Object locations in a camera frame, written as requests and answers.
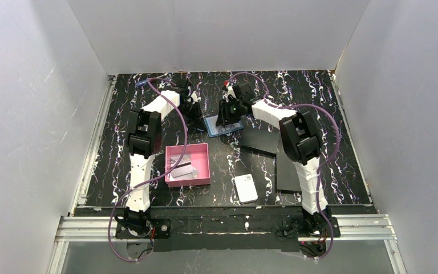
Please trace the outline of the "blue leather card holder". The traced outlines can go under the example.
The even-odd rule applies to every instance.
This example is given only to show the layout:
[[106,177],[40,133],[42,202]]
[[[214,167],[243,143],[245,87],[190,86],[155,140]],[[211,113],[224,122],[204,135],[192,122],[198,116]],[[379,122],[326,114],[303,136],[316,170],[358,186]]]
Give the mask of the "blue leather card holder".
[[217,119],[218,119],[218,115],[210,116],[204,119],[208,136],[210,138],[214,138],[220,135],[225,135],[244,128],[244,125],[242,124],[241,121],[239,121],[238,123],[229,124],[225,126],[217,126],[216,125]]

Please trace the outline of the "pink plastic tray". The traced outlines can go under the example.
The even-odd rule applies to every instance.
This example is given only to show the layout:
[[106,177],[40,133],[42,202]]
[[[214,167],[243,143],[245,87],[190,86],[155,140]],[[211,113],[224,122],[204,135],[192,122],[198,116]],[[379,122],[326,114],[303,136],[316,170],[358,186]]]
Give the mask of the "pink plastic tray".
[[165,171],[178,164],[166,177],[169,188],[204,186],[210,184],[209,149],[206,143],[188,144],[179,160],[184,146],[165,148]]

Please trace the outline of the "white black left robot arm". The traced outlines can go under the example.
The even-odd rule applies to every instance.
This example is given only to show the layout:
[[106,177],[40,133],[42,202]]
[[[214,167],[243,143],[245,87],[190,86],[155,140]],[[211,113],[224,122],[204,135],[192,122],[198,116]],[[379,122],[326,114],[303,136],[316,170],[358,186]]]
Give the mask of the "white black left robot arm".
[[123,214],[115,220],[139,238],[151,238],[154,231],[149,217],[151,167],[161,149],[162,121],[171,111],[179,114],[184,127],[202,117],[200,98],[189,79],[172,81],[153,101],[129,114],[125,145],[131,162],[130,183]]

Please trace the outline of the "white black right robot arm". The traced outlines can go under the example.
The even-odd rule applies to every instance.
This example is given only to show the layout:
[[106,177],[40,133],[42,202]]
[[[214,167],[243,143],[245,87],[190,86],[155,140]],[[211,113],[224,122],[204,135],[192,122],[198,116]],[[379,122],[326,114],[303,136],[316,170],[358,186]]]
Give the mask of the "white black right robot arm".
[[303,220],[295,230],[334,236],[331,212],[318,172],[322,142],[312,113],[294,111],[292,107],[260,99],[248,83],[225,84],[222,89],[226,91],[226,98],[218,105],[217,126],[236,123],[247,115],[279,129],[283,151],[293,162],[302,194]]

